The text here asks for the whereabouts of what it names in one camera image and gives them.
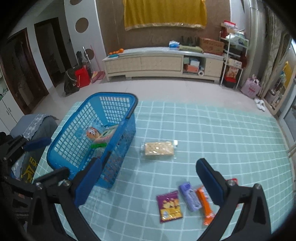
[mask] gold curtain trim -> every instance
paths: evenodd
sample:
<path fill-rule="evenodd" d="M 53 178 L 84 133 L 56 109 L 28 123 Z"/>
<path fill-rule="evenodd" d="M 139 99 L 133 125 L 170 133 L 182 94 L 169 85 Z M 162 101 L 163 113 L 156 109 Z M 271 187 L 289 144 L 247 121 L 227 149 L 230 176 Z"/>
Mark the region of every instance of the gold curtain trim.
<path fill-rule="evenodd" d="M 189 23 L 147 23 L 147 24 L 138 24 L 125 28 L 126 31 L 135 29 L 135 28 L 146 28 L 146 27 L 185 27 L 185 28 L 198 28 L 205 29 L 205 26 L 201 24 L 189 24 Z"/>

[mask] tape roll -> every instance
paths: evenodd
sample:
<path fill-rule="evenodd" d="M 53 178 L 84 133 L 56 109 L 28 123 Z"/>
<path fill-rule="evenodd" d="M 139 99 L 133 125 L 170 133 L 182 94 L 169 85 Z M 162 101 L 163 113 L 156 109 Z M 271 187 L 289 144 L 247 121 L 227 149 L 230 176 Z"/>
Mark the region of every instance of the tape roll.
<path fill-rule="evenodd" d="M 198 74 L 199 76 L 204 76 L 204 75 L 205 75 L 205 73 L 204 73 L 202 70 L 200 70 L 197 74 Z"/>

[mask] pink shopping bag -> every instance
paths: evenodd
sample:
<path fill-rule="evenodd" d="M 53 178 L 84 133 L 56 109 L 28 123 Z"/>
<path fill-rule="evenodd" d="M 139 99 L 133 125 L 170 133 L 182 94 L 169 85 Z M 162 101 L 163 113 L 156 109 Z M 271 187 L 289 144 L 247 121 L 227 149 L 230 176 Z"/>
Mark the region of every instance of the pink shopping bag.
<path fill-rule="evenodd" d="M 261 86 L 259 84 L 259 80 L 253 76 L 253 78 L 247 78 L 243 87 L 241 88 L 241 92 L 250 98 L 255 98 L 259 93 Z"/>

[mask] purple wrapped snack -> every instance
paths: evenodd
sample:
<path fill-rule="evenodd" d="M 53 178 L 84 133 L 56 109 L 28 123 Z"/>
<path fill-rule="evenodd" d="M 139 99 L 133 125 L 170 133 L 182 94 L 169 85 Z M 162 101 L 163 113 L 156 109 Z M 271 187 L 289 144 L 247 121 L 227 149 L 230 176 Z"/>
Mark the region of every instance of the purple wrapped snack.
<path fill-rule="evenodd" d="M 156 196 L 156 200 L 161 223 L 183 217 L 178 199 L 178 191 Z"/>
<path fill-rule="evenodd" d="M 191 212 L 199 210 L 202 205 L 198 200 L 196 193 L 194 192 L 190 182 L 184 183 L 179 186 L 180 192 L 182 193 L 186 205 Z"/>

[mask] green folded cloth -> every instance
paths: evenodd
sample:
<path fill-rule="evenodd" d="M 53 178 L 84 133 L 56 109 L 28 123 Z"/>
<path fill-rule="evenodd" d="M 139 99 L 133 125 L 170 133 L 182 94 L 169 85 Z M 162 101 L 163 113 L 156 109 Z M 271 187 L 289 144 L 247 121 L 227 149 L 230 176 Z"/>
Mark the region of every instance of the green folded cloth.
<path fill-rule="evenodd" d="M 180 44 L 179 50 L 196 52 L 196 53 L 203 53 L 203 49 L 201 47 L 198 47 L 198 46 L 193 47 L 193 46 L 185 46 L 185 45 Z"/>

